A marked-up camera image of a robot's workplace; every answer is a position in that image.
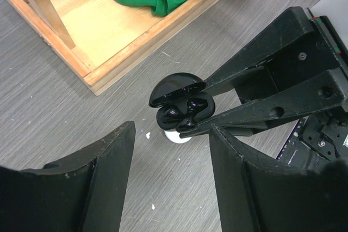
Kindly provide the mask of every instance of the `screw hole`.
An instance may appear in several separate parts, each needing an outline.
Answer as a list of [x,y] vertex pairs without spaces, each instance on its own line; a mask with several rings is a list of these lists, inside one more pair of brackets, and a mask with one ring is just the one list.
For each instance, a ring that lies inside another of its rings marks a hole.
[[323,86],[318,90],[318,95],[322,99],[329,99],[333,95],[333,90],[329,86]]
[[284,109],[281,107],[274,107],[271,111],[270,111],[270,116],[272,118],[280,118],[284,115]]

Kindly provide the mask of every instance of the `white surface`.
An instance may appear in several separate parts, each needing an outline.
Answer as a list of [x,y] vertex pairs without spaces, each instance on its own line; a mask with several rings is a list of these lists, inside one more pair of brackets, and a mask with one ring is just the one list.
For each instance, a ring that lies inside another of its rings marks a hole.
[[348,0],[321,0],[310,10],[314,16],[327,16],[348,48]]
[[180,133],[178,133],[177,131],[164,131],[165,136],[168,138],[168,140],[170,140],[171,142],[174,143],[185,143],[188,142],[189,140],[191,140],[192,137],[189,138],[180,138]]

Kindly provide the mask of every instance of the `white round object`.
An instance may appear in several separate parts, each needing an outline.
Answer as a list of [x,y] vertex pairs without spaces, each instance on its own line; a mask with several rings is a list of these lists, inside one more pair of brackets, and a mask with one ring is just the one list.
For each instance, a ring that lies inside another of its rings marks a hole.
[[170,140],[171,142],[177,143],[177,144],[188,142],[192,138],[192,137],[188,137],[188,138],[181,139],[180,133],[178,133],[177,131],[166,131],[165,130],[164,134],[168,138],[168,140]]

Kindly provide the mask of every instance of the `wooden frame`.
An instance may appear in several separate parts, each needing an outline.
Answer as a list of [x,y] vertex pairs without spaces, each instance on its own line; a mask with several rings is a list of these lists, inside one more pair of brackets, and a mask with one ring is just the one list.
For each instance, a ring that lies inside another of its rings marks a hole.
[[[169,15],[155,17],[148,9],[124,7],[112,0],[8,0],[95,95],[217,1],[188,0]],[[98,8],[110,16],[96,17],[103,13]],[[93,26],[104,20],[105,24]],[[96,35],[95,42],[88,38],[89,31],[85,28],[88,26],[91,36]]]

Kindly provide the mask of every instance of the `gray floor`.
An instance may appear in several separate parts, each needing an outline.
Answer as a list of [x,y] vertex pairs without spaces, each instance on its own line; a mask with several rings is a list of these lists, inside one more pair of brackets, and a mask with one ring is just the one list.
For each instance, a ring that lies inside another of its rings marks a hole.
[[[0,0],[0,164],[39,168],[133,120],[121,231],[221,231],[208,138],[169,142],[147,106],[150,92],[170,73],[209,76],[286,7],[317,1],[221,0],[96,97]],[[239,104],[234,93],[216,101],[218,112]],[[275,156],[291,125],[243,140]]]

